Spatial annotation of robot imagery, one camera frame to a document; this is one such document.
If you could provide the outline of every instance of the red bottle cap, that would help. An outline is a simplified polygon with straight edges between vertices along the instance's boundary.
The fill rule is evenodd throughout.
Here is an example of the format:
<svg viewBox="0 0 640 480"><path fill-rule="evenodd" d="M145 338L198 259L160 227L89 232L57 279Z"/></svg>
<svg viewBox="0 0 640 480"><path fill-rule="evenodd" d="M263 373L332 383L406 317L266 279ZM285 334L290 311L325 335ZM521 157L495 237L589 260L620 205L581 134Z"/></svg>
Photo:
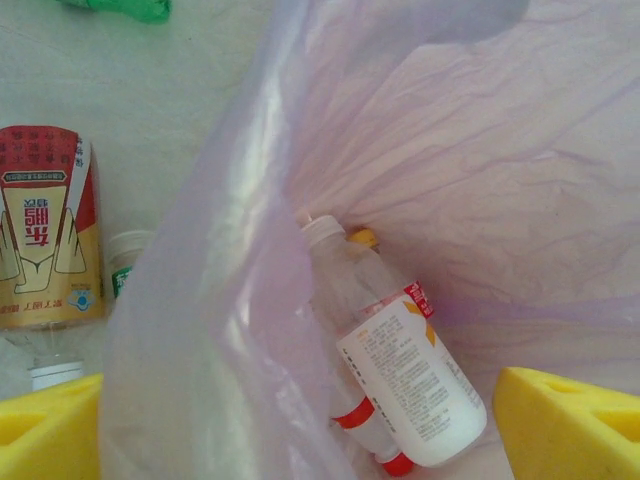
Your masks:
<svg viewBox="0 0 640 480"><path fill-rule="evenodd" d="M380 465L382 465L385 472L392 477L404 477L411 473L415 463L409 460L404 453L400 452L395 458L389 460L387 463L381 463Z"/></svg>

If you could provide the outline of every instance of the purple plastic bag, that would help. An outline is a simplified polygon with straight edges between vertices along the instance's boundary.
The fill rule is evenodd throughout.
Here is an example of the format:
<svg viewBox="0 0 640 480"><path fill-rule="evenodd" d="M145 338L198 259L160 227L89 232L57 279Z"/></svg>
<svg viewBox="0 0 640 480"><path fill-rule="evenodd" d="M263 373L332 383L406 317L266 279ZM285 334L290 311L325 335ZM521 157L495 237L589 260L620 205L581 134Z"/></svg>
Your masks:
<svg viewBox="0 0 640 480"><path fill-rule="evenodd" d="M110 321L104 478L380 475L327 428L295 222L324 213L421 279L485 401L511 363L640 389L613 376L640 339L637 13L280 1ZM509 478L495 429L474 452L415 478Z"/></svg>

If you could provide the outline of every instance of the clear plastic bottle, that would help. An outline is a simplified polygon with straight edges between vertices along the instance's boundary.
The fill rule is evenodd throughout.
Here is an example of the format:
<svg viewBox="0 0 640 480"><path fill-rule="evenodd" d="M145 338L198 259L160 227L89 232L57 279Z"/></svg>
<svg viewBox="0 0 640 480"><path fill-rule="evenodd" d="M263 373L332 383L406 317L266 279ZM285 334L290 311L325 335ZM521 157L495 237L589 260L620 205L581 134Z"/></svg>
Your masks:
<svg viewBox="0 0 640 480"><path fill-rule="evenodd" d="M482 434L487 412L443 362L426 299L407 293L370 248L347 242L333 217L303 231L316 281L312 305L396 444L425 467L451 460Z"/></svg>
<svg viewBox="0 0 640 480"><path fill-rule="evenodd" d="M347 237L347 240L349 242L364 245L365 247L372 249L379 255L381 253L378 237L370 228L360 228L356 230L354 233ZM401 279L402 285L404 285L403 291L413 298L413 300L416 302L416 305L418 305L423 315L427 319L428 326L431 327L431 319L435 319L435 312L427 296L425 295L420 282L418 282L417 280L411 281L401 272L395 270L394 267L387 265L387 268L390 271L394 272L394 276ZM451 373L453 373L453 375L456 377L456 380L458 381L460 386L464 389L465 392L467 392L469 399L474 404L482 402L480 396L478 395L478 392L476 392L476 390L473 388L473 385L471 385L471 382L469 381L467 376L464 374L451 353L449 353L447 347L444 345L444 343L442 343L442 340L440 340L438 334L435 332L435 330L433 330L433 327L430 328L429 334L433 337L434 349L440 357L440 360L449 368L449 370L451 370Z"/></svg>
<svg viewBox="0 0 640 480"><path fill-rule="evenodd" d="M76 132L0 130L0 331L32 355L33 390L83 375L104 316L96 173Z"/></svg>
<svg viewBox="0 0 640 480"><path fill-rule="evenodd" d="M331 342L326 342L331 380L329 416L392 477L408 475L414 467L387 431L384 420Z"/></svg>

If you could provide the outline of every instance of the small white bottle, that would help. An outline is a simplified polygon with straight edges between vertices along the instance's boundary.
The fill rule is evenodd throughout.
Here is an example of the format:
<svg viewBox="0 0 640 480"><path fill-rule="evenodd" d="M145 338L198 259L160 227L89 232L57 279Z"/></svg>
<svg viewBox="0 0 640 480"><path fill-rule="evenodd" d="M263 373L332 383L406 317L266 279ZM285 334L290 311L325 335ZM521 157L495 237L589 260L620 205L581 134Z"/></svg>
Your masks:
<svg viewBox="0 0 640 480"><path fill-rule="evenodd" d="M147 230L132 230L120 233L107 245L109 271L113 296L118 298L138 257L151 242L153 233Z"/></svg>

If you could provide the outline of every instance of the yellow foam block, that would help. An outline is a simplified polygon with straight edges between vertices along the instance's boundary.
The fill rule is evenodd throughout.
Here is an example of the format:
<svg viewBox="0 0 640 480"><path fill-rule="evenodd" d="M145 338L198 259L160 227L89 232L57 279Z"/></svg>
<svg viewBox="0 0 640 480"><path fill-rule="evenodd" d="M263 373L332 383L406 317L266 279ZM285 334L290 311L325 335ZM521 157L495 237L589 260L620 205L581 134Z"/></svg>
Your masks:
<svg viewBox="0 0 640 480"><path fill-rule="evenodd" d="M0 402L0 479L99 480L94 375Z"/></svg>
<svg viewBox="0 0 640 480"><path fill-rule="evenodd" d="M517 480L640 480L640 397L505 368L493 411Z"/></svg>

